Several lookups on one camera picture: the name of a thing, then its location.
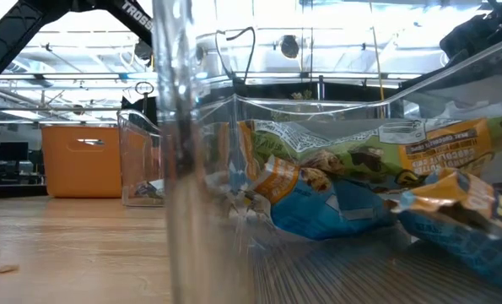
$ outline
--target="computer monitor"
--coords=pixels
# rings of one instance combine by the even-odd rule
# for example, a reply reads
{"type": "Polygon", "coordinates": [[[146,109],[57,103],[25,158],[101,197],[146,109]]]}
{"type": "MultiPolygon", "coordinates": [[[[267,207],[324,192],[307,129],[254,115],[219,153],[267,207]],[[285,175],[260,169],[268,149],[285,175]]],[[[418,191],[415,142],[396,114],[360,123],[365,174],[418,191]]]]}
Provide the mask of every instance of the computer monitor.
{"type": "Polygon", "coordinates": [[[27,142],[0,143],[0,161],[28,160],[28,148],[27,142]]]}

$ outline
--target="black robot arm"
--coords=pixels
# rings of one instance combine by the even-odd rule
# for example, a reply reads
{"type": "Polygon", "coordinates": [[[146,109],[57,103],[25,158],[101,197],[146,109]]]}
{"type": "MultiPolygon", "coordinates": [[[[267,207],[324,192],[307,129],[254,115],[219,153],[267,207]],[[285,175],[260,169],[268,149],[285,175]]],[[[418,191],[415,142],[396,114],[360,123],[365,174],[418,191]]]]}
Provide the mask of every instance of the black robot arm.
{"type": "Polygon", "coordinates": [[[18,0],[0,19],[0,74],[44,25],[93,9],[108,11],[151,46],[152,19],[136,0],[18,0]]]}

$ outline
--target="cable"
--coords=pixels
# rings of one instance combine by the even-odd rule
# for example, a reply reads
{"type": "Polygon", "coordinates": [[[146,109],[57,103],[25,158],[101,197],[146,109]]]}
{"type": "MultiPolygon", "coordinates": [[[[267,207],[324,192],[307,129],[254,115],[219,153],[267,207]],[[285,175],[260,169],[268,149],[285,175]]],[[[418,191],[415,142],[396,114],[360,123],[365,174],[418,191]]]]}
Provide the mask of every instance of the cable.
{"type": "Polygon", "coordinates": [[[123,51],[119,52],[119,60],[121,61],[121,63],[123,63],[123,65],[125,67],[131,67],[132,64],[134,63],[134,57],[136,56],[134,54],[135,50],[136,50],[136,45],[132,48],[132,52],[129,52],[131,54],[131,61],[130,62],[126,62],[125,59],[123,59],[123,51]]]}
{"type": "MultiPolygon", "coordinates": [[[[370,14],[372,15],[372,0],[369,0],[370,14]]],[[[382,84],[382,73],[380,70],[380,57],[378,56],[378,42],[376,42],[375,23],[372,24],[372,37],[375,41],[376,67],[378,68],[378,83],[380,84],[380,98],[384,100],[384,85],[382,84]]]]}
{"type": "MultiPolygon", "coordinates": [[[[247,31],[252,32],[252,48],[251,48],[251,54],[249,54],[249,61],[247,62],[247,67],[245,69],[245,76],[243,77],[243,84],[247,81],[247,74],[249,73],[249,68],[251,68],[251,62],[252,62],[252,55],[254,55],[254,47],[256,45],[256,32],[254,31],[254,28],[252,26],[249,26],[248,28],[242,30],[239,34],[231,37],[226,37],[227,41],[234,41],[237,38],[241,37],[243,34],[245,34],[247,31]]],[[[223,70],[226,73],[226,76],[228,76],[231,80],[237,79],[235,77],[235,73],[232,71],[229,71],[226,66],[224,65],[223,57],[220,55],[220,50],[219,50],[219,43],[217,41],[217,35],[222,34],[226,35],[226,31],[223,30],[217,30],[215,32],[215,48],[217,49],[217,54],[219,55],[220,59],[220,64],[223,66],[223,70]]]]}

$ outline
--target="snack bag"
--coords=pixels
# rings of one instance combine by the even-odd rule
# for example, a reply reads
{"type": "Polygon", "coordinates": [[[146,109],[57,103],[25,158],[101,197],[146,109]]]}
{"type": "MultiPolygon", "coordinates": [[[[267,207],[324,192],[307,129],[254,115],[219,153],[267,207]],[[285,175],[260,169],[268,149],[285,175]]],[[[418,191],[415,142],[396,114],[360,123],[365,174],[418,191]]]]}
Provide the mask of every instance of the snack bag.
{"type": "Polygon", "coordinates": [[[403,193],[392,210],[406,231],[502,285],[502,195],[451,168],[438,170],[425,183],[403,193]]]}
{"type": "Polygon", "coordinates": [[[502,170],[502,158],[495,158],[502,151],[502,117],[384,120],[377,128],[335,136],[374,122],[329,122],[313,130],[305,127],[308,122],[238,122],[246,175],[256,180],[275,155],[383,193],[419,186],[428,174],[445,167],[475,176],[485,167],[502,170]]]}
{"type": "Polygon", "coordinates": [[[261,210],[277,228],[313,240],[395,222],[383,200],[368,189],[332,180],[319,169],[296,166],[275,156],[267,160],[246,196],[247,204],[261,210]]]}
{"type": "Polygon", "coordinates": [[[134,193],[134,196],[136,198],[164,199],[165,194],[163,180],[140,183],[134,193]]]}

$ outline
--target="orange bin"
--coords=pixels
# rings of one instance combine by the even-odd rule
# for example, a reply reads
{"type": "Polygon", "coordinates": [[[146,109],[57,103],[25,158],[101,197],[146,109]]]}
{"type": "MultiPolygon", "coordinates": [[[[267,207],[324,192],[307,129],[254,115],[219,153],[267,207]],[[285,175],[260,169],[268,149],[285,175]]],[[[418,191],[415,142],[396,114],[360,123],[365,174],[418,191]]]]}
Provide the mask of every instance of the orange bin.
{"type": "Polygon", "coordinates": [[[42,128],[46,189],[56,198],[120,198],[117,128],[42,128]]]}

